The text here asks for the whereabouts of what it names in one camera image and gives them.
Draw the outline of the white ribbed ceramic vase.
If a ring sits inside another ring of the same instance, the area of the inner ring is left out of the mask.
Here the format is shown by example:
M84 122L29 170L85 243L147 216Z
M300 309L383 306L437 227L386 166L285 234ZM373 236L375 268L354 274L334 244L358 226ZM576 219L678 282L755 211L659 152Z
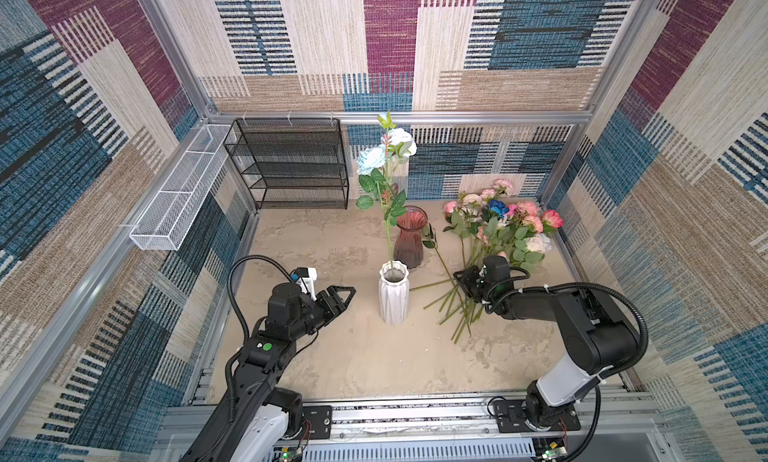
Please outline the white ribbed ceramic vase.
M380 315L389 325L402 324L408 313L409 271L400 261L386 262L379 271Z

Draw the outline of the pink peony double stem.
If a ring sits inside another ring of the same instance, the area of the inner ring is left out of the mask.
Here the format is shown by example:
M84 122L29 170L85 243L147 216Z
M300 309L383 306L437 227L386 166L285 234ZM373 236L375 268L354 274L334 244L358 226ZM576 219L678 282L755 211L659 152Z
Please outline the pink peony double stem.
M538 207L533 202L507 204L510 208L507 225L502 229L495 228L495 220L487 223L484 234L488 237L490 248L485 255L501 255L514 267L518 266L513 260L515 242L542 233Z

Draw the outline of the white and pale blue rose stem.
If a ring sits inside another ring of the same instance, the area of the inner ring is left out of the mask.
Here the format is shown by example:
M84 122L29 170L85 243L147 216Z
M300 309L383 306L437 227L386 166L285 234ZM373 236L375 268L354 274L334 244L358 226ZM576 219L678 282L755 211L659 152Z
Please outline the white and pale blue rose stem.
M406 191L396 187L395 172L417 153L413 135L399 127L389 111L377 116L383 130L378 145L362 151L357 161L360 196L356 207L369 210L377 205L383 216L388 245L388 269L394 268L394 239L391 229L405 214Z

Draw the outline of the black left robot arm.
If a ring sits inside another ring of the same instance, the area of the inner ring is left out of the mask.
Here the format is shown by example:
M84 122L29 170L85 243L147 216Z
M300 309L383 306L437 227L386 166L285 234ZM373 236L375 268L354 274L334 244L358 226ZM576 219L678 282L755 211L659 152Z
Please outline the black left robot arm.
M296 283L275 286L265 325L227 363L227 392L183 461L263 461L302 426L302 396L276 387L297 341L318 333L349 307L356 290L330 286L315 297Z

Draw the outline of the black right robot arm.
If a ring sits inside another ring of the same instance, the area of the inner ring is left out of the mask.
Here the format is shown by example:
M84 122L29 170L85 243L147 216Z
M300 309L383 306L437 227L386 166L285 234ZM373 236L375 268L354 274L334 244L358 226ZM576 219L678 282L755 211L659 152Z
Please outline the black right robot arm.
M461 291L487 314L505 320L552 322L565 355L531 382L516 417L529 431L558 427L576 401L633 367L649 342L639 310L616 290L595 283L523 287L530 272L498 255L453 274Z

